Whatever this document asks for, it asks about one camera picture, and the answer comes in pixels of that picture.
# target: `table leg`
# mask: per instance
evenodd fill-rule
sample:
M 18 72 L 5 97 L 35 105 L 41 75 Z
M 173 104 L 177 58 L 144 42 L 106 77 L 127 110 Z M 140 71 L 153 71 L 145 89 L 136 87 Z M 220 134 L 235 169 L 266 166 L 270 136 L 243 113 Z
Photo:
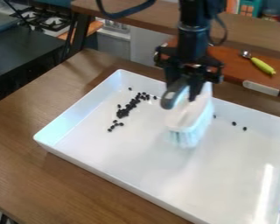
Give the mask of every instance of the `table leg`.
M 8 217 L 2 214 L 0 224 L 7 224 L 7 221 L 8 221 Z
M 71 45 L 72 36 L 74 33 L 74 27 L 75 27 L 75 24 L 77 23 L 78 15 L 79 15 L 78 13 L 73 14 L 72 21 L 71 21 L 69 31 L 68 31 L 68 35 L 66 38 L 66 43 L 64 44 L 63 51 L 62 51 L 62 54 L 60 57 L 61 62 L 63 62 L 67 58 L 67 54 L 69 52 L 69 47 Z
M 75 55 L 83 49 L 88 32 L 88 27 L 92 19 L 94 19 L 94 17 L 83 14 L 78 15 L 76 30 L 73 37 L 73 44 L 68 54 L 69 57 Z
M 10 224 L 18 224 L 17 222 L 12 220 L 11 218 L 8 218 L 7 215 L 2 214 L 0 224 L 8 224 L 8 221 L 9 221 Z

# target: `white bristles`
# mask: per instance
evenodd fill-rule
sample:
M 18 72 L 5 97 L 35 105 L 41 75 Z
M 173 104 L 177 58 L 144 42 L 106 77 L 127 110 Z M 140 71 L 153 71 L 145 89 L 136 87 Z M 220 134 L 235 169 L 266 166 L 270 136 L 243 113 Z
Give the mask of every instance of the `white bristles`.
M 213 116 L 212 86 L 206 83 L 196 101 L 189 102 L 185 97 L 176 108 L 168 112 L 168 138 L 180 148 L 194 148 L 205 135 Z

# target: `wall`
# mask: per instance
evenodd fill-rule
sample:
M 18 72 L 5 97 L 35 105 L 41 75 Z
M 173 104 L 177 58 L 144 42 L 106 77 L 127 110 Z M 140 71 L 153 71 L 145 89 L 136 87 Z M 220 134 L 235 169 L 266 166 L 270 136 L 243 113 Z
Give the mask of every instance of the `wall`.
M 156 47 L 162 45 L 169 38 L 169 35 L 160 32 L 131 26 L 130 59 L 146 66 L 153 66 Z

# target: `brush bristles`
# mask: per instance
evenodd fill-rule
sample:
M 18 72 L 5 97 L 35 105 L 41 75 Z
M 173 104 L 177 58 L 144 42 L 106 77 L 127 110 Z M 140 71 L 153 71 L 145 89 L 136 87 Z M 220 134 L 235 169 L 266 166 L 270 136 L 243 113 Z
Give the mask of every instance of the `brush bristles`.
M 169 131 L 169 138 L 171 142 L 180 148 L 194 148 L 200 142 L 202 137 L 205 135 L 208 126 L 213 120 L 214 108 L 213 104 L 210 103 L 198 121 L 189 127 L 181 131 Z

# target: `brush handle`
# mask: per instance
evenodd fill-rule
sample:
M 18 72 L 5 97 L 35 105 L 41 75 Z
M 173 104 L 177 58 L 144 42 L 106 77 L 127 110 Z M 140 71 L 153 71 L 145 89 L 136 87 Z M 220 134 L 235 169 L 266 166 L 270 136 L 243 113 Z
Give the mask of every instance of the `brush handle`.
M 251 58 L 251 61 L 258 67 L 260 68 L 263 72 L 265 72 L 266 74 L 269 75 L 274 75 L 277 72 L 275 71 L 275 69 L 271 66 L 269 66 L 268 64 L 264 63 L 262 60 L 259 60 L 257 58 Z
M 161 99 L 161 106 L 163 109 L 172 109 L 179 101 L 183 91 L 188 87 L 187 78 L 181 77 L 171 84 L 167 91 L 163 94 Z

